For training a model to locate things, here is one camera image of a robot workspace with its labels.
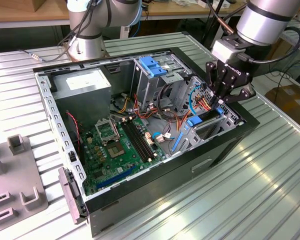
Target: blue pcie slot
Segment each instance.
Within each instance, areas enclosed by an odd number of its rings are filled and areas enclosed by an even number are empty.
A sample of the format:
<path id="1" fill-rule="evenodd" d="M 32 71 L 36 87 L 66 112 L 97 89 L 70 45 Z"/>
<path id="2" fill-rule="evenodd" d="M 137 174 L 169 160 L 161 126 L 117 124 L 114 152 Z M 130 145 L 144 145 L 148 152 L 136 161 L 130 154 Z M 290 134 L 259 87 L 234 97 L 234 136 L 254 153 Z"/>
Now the blue pcie slot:
<path id="1" fill-rule="evenodd" d="M 176 150 L 176 148 L 177 148 L 177 146 L 178 146 L 178 144 L 179 144 L 179 142 L 180 142 L 183 135 L 184 135 L 183 132 L 180 132 L 178 138 L 176 139 L 176 141 L 175 141 L 175 143 L 172 147 L 172 152 L 174 152 Z"/>
<path id="2" fill-rule="evenodd" d="M 107 186 L 107 185 L 109 185 L 109 184 L 113 184 L 114 182 L 116 182 L 116 181 L 118 181 L 118 180 L 120 180 L 120 179 L 123 179 L 124 177 L 129 176 L 129 175 L 132 173 L 132 170 L 133 170 L 134 168 L 136 168 L 136 166 L 131 167 L 129 170 L 124 171 L 124 172 L 118 174 L 117 176 L 114 176 L 114 177 L 112 177 L 112 178 L 109 178 L 108 180 L 105 180 L 105 181 L 103 181 L 103 182 L 98 183 L 98 184 L 96 185 L 96 188 L 97 188 L 97 189 L 103 188 L 103 187 L 105 187 L 105 186 Z"/>

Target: open computer tower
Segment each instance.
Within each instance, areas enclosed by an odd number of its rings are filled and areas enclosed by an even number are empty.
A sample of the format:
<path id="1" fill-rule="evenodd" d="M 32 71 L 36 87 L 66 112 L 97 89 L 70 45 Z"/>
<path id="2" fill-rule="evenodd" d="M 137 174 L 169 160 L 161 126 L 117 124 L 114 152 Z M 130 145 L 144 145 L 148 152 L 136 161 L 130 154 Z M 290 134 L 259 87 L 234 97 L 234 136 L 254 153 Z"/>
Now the open computer tower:
<path id="1" fill-rule="evenodd" d="M 75 223 L 92 236 L 222 160 L 259 122 L 179 48 L 34 69 Z"/>

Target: motherboard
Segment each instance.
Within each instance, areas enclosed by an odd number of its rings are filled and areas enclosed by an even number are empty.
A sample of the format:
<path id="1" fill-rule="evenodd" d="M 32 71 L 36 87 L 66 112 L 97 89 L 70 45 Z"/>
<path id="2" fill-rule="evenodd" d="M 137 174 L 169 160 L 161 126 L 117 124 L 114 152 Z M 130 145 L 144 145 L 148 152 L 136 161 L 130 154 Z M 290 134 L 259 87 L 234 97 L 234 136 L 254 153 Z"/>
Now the motherboard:
<path id="1" fill-rule="evenodd" d="M 81 138 L 86 173 L 83 187 L 87 196 L 166 158 L 139 118 L 101 121 L 81 134 Z"/>

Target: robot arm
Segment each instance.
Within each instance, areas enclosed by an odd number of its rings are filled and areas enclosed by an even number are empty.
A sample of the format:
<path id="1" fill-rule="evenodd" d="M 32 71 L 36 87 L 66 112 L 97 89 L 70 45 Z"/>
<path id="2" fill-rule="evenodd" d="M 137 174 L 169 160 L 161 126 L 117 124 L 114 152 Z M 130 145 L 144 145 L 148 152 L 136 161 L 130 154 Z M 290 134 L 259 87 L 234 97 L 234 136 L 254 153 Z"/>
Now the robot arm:
<path id="1" fill-rule="evenodd" d="M 76 33 L 68 53 L 79 61 L 106 55 L 102 28 L 134 25 L 142 13 L 141 0 L 68 0 L 67 8 Z"/>
<path id="2" fill-rule="evenodd" d="M 218 61 L 206 64 L 207 83 L 214 93 L 215 103 L 238 102 L 256 95 L 250 85 L 253 73 L 249 72 L 249 68 L 235 68 L 234 66 L 240 65 L 238 62 L 274 63 L 290 56 L 299 48 L 300 29 L 287 27 L 299 7 L 300 0 L 250 0 L 236 26 L 237 33 L 225 26 L 230 35 L 217 40 L 211 51 Z M 299 35 L 298 43 L 286 56 L 272 60 L 255 60 L 245 54 L 246 49 L 252 46 L 274 44 L 285 30 L 293 30 Z M 236 88 L 241 88 L 239 94 L 231 95 Z"/>

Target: cardboard box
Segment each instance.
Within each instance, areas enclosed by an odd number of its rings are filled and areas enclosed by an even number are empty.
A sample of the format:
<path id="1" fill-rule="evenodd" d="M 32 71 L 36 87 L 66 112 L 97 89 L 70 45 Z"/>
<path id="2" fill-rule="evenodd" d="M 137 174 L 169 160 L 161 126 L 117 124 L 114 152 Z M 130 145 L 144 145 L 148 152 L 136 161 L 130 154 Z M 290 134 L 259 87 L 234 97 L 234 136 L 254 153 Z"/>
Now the cardboard box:
<path id="1" fill-rule="evenodd" d="M 273 88 L 265 95 L 267 99 L 274 102 L 277 88 Z M 300 87 L 297 85 L 282 86 L 278 89 L 274 103 L 290 118 L 300 125 Z"/>
<path id="2" fill-rule="evenodd" d="M 0 0 L 0 6 L 35 12 L 46 0 Z"/>

